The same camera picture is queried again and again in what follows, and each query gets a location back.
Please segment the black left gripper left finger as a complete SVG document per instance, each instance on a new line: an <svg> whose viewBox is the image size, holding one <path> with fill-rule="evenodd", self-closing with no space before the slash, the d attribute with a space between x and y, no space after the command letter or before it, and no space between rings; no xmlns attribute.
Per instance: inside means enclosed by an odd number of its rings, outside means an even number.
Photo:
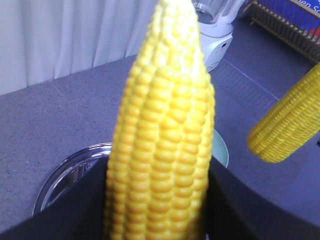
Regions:
<svg viewBox="0 0 320 240"><path fill-rule="evenodd" d="M101 240L107 158L100 158L67 193L0 235L2 240Z"/></svg>

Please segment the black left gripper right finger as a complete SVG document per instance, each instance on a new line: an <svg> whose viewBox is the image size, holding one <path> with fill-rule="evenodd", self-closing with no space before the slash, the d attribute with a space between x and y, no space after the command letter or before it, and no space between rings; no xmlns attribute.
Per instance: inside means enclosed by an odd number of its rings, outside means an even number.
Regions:
<svg viewBox="0 0 320 240"><path fill-rule="evenodd" d="M206 232L211 240L318 240L320 228L276 206L215 158L209 167Z"/></svg>

